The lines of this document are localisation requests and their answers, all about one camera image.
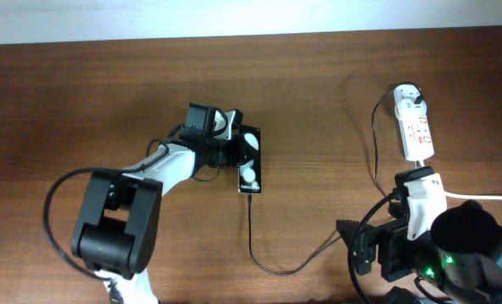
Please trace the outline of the black Galaxy flip phone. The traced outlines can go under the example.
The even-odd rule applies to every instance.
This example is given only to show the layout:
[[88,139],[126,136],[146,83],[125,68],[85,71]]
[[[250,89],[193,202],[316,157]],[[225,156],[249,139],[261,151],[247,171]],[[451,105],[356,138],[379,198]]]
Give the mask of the black Galaxy flip phone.
[[240,193],[259,194],[262,191],[260,130],[242,125],[237,137],[243,133],[253,133],[259,138],[259,157],[243,166],[238,166],[238,190]]

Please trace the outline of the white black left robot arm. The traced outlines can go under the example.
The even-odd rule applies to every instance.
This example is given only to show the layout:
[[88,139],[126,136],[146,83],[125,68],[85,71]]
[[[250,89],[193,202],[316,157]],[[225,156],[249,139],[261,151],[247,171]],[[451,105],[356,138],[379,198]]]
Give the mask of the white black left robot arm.
[[186,121],[157,151],[122,170],[92,172],[71,238],[71,251],[101,277],[111,303],[156,303],[146,271],[156,244],[161,199],[204,166],[238,168],[238,191],[261,185],[257,127],[238,109],[192,103]]

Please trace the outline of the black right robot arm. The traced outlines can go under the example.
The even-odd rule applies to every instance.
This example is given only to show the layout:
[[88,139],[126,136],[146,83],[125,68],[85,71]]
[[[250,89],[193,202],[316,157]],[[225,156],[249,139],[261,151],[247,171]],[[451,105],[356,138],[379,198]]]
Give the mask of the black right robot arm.
[[383,225],[338,220],[352,277],[373,262],[394,282],[415,274],[460,303],[502,303],[502,225],[475,200],[448,209],[429,231],[408,239],[407,217]]

